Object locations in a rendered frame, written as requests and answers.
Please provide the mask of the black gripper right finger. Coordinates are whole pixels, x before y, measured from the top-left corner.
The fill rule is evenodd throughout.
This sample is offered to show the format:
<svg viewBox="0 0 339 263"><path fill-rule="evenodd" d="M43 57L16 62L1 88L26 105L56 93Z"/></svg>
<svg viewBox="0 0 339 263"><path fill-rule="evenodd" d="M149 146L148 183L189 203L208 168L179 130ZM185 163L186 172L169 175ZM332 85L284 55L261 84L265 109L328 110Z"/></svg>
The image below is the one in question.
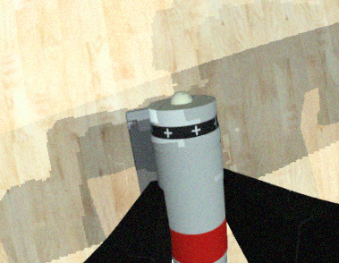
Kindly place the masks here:
<svg viewBox="0 0 339 263"><path fill-rule="evenodd" d="M223 168L225 217L248 263L339 263L339 204Z"/></svg>

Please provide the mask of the grey battery with red band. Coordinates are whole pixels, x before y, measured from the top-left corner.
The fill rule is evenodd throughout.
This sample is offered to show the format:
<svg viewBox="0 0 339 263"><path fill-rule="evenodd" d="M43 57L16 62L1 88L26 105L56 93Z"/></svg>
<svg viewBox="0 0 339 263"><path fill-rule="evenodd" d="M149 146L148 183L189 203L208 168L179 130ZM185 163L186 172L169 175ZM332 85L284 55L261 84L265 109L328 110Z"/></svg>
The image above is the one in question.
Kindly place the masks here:
<svg viewBox="0 0 339 263"><path fill-rule="evenodd" d="M227 263L222 132L216 97L187 92L148 104L174 263Z"/></svg>

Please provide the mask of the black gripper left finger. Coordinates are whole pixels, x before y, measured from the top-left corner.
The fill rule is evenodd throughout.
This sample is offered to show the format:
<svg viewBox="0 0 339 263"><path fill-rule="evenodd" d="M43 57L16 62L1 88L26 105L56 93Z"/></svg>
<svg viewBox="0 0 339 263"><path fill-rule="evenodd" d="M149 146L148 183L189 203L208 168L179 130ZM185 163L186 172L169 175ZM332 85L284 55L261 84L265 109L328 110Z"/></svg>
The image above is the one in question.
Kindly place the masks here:
<svg viewBox="0 0 339 263"><path fill-rule="evenodd" d="M165 192L158 181L150 182L84 263L173 263Z"/></svg>

